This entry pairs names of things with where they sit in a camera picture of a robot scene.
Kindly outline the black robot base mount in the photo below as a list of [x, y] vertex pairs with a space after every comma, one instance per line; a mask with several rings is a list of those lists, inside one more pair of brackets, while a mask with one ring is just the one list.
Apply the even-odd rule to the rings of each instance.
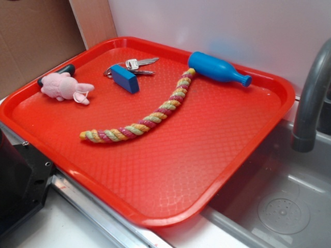
[[13, 145], [1, 132], [1, 237], [41, 210], [55, 166], [33, 145]]

